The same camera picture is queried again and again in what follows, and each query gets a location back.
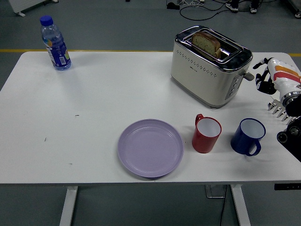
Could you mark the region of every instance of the cup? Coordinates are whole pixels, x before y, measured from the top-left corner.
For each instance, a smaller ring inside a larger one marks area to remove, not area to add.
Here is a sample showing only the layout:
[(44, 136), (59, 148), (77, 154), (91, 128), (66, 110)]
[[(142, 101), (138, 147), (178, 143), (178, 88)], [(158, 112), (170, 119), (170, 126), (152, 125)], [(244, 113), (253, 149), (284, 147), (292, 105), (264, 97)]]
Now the cup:
[(198, 114), (192, 138), (193, 148), (200, 153), (210, 152), (221, 132), (222, 127), (216, 119)]
[(264, 125), (252, 118), (243, 119), (231, 139), (231, 147), (234, 151), (247, 156), (255, 156), (261, 150), (259, 141), (266, 133)]

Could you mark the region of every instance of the black cable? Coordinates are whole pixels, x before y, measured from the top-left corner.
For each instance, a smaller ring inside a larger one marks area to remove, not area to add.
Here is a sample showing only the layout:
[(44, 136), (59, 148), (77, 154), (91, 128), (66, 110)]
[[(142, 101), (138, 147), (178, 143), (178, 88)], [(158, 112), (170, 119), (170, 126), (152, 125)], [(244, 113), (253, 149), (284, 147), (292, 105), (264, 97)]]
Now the black cable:
[(186, 16), (184, 16), (184, 15), (182, 14), (182, 10), (185, 9), (185, 8), (189, 8), (189, 7), (201, 7), (201, 8), (205, 8), (205, 9), (207, 9), (207, 10), (209, 10), (209, 11), (217, 11), (217, 10), (221, 9), (225, 4), (226, 4), (226, 3), (223, 3), (222, 6), (219, 7), (219, 8), (217, 8), (217, 9), (209, 9), (209, 8), (204, 7), (204, 6), (186, 6), (186, 7), (182, 8), (182, 9), (180, 9), (180, 15), (183, 16), (185, 19), (192, 20), (192, 21), (204, 21), (204, 20), (209, 20), (209, 19), (215, 17), (215, 16), (216, 16), (217, 14), (219, 14), (219, 13), (226, 12), (226, 11), (230, 11), (230, 10), (229, 10), (229, 9), (222, 10), (222, 11), (217, 12), (216, 14), (214, 14), (212, 17), (205, 18), (205, 19), (191, 19), (191, 18), (188, 18), (188, 17), (186, 17)]
[[(207, 9), (207, 10), (209, 10), (209, 11), (217, 11), (217, 10), (221, 9), (221, 8), (222, 8), (229, 0), (226, 0), (225, 2), (220, 2), (220, 1), (216, 1), (216, 0), (213, 0), (213, 1), (218, 2), (218, 3), (221, 3), (222, 6), (219, 7), (219, 8), (217, 8), (217, 9), (209, 9), (209, 8), (204, 7), (204, 6), (186, 6), (186, 7), (183, 7), (182, 9), (180, 9), (180, 15), (181, 15), (182, 17), (184, 17), (185, 19), (188, 19), (188, 20), (192, 20), (192, 21), (204, 21), (204, 20), (209, 20), (209, 19), (215, 17), (215, 16), (218, 15), (219, 13), (231, 11), (230, 9), (222, 10), (222, 11), (217, 12), (216, 14), (214, 14), (212, 17), (205, 18), (205, 19), (191, 19), (191, 18), (186, 17), (186, 16), (184, 16), (184, 15), (182, 14), (182, 10), (185, 9), (185, 8), (189, 8), (189, 7), (201, 7), (201, 8), (205, 8), (205, 9)], [(239, 3), (244, 2), (244, 1), (252, 1), (252, 0), (242, 0), (242, 1), (240, 1)], [(258, 7), (260, 7), (263, 3), (269, 3), (269, 2), (274, 2), (274, 1), (277, 1), (277, 0), (271, 0), (271, 1), (263, 1), (263, 0), (261, 0), (261, 2), (259, 3)]]
[(222, 216), (223, 216), (223, 214), (224, 214), (224, 210), (225, 210), (226, 195), (227, 195), (227, 187), (228, 187), (228, 185), (226, 185), (225, 198), (224, 198), (224, 203), (223, 203), (223, 205), (222, 205), (222, 213), (221, 213), (221, 221), (220, 221), (220, 226), (222, 226)]

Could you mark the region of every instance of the bread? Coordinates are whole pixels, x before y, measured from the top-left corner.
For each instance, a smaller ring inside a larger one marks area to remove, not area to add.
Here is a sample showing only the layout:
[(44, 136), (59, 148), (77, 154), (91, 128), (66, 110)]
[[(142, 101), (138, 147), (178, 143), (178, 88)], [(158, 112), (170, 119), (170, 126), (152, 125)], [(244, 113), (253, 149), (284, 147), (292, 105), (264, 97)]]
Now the bread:
[(221, 58), (221, 44), (214, 36), (205, 32), (197, 32), (192, 36), (191, 42), (215, 58)]

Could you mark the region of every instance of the toaster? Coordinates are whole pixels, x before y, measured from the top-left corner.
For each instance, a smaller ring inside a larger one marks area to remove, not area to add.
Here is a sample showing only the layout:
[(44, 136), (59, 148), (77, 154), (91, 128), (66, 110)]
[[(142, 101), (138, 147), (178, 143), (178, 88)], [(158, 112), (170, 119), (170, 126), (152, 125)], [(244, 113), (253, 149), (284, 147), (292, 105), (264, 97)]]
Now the toaster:
[[(216, 58), (192, 43), (196, 32), (206, 32), (221, 44)], [(228, 103), (238, 92), (253, 55), (246, 47), (204, 26), (194, 26), (178, 33), (174, 39), (171, 75), (187, 91), (210, 107)]]

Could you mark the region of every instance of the blue bottle cap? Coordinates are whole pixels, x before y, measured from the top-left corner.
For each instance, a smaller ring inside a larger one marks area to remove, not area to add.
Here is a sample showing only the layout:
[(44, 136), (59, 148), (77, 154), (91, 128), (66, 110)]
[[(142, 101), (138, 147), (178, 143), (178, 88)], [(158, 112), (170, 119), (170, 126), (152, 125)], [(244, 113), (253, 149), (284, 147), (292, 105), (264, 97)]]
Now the blue bottle cap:
[(41, 25), (43, 26), (49, 26), (49, 25), (52, 25), (53, 24), (53, 20), (52, 20), (52, 17), (51, 16), (42, 16), (40, 18), (40, 22), (41, 22)]

